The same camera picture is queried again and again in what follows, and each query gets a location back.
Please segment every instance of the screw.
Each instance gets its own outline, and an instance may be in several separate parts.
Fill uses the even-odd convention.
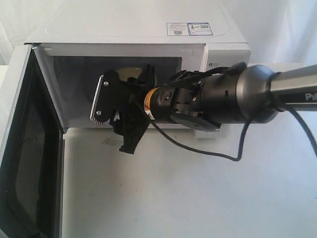
[[[172,95],[172,94],[171,94],[170,92],[166,93],[165,96],[164,96],[165,100],[168,100],[171,95]]]

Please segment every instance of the open microwave door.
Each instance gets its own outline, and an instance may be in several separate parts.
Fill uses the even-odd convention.
[[[63,131],[31,45],[0,88],[0,237],[60,237]]]

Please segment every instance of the white microwave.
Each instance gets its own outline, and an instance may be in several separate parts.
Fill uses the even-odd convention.
[[[3,235],[60,236],[63,134],[108,126],[90,120],[105,70],[151,64],[160,86],[181,70],[248,63],[249,46],[222,2],[195,5],[68,0],[16,47],[0,88]]]

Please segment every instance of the microwave label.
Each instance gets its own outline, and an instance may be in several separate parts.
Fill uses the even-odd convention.
[[[189,36],[187,23],[167,23],[168,36]]]
[[[188,29],[191,36],[212,36],[208,22],[189,22]]]

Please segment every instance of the white backdrop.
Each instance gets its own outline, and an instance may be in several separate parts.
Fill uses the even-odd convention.
[[[0,0],[0,64],[64,0]],[[317,63],[317,0],[223,0],[252,51],[250,62]]]

